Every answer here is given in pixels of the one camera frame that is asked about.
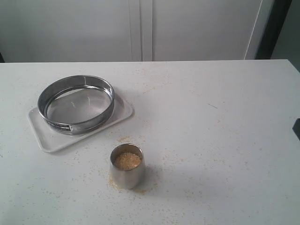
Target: wall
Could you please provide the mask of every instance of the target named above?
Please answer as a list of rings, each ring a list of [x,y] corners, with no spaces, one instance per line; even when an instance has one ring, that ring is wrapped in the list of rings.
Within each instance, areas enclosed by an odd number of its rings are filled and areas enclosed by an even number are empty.
[[[244,59],[252,40],[254,58],[271,0],[154,0],[154,60]]]
[[[293,0],[275,45],[272,59],[288,59],[300,71],[300,1]]]
[[[131,61],[130,1],[1,0],[0,52],[6,62]]]

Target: white tray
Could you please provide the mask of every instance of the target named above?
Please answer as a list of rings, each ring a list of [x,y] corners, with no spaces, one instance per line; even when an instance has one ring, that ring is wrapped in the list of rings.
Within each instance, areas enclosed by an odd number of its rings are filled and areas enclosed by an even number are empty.
[[[132,113],[132,106],[119,94],[115,93],[115,105],[110,119],[98,129],[86,134],[64,135],[58,133],[47,125],[37,108],[28,113],[28,119],[41,150],[44,152],[55,152],[130,117]]]

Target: metal sieve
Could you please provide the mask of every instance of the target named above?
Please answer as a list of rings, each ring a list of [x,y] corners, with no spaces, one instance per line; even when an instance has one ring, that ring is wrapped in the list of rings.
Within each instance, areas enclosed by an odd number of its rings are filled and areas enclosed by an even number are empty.
[[[37,108],[56,131],[68,135],[83,134],[110,118],[114,90],[99,77],[70,76],[49,85],[39,96]]]

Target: white cabinet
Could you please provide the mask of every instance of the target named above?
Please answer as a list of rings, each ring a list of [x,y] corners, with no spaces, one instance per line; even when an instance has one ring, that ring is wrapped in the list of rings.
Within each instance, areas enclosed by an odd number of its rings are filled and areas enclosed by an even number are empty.
[[[273,0],[1,0],[7,62],[253,59]]]

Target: stainless steel cup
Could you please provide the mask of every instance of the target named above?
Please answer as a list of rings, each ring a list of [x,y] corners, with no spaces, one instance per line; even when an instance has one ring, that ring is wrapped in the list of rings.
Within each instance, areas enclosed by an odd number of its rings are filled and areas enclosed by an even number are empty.
[[[114,165],[114,161],[116,158],[125,153],[131,152],[138,155],[141,159],[141,163],[131,169],[131,170],[121,170]],[[112,174],[112,179],[120,188],[124,189],[133,189],[137,186],[144,178],[146,166],[145,160],[142,150],[133,145],[133,144],[122,144],[115,148],[111,153],[111,163],[110,163],[110,170]]]

